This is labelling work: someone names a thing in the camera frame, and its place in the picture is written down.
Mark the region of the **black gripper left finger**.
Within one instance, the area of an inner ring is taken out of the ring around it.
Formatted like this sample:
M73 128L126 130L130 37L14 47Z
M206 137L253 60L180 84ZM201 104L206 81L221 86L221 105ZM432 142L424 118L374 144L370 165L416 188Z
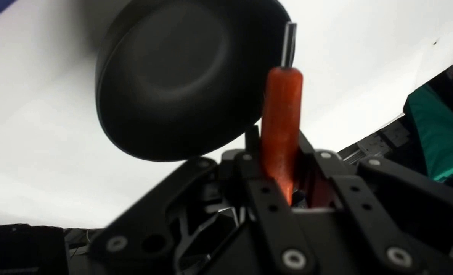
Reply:
M313 275L309 241L261 170L259 133L215 162L192 157L101 231L91 275Z

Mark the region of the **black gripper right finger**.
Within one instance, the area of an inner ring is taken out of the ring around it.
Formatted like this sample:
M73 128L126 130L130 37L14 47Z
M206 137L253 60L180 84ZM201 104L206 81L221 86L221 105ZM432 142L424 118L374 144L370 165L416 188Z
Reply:
M299 222L317 275L453 275L453 188L383 157L300 142Z

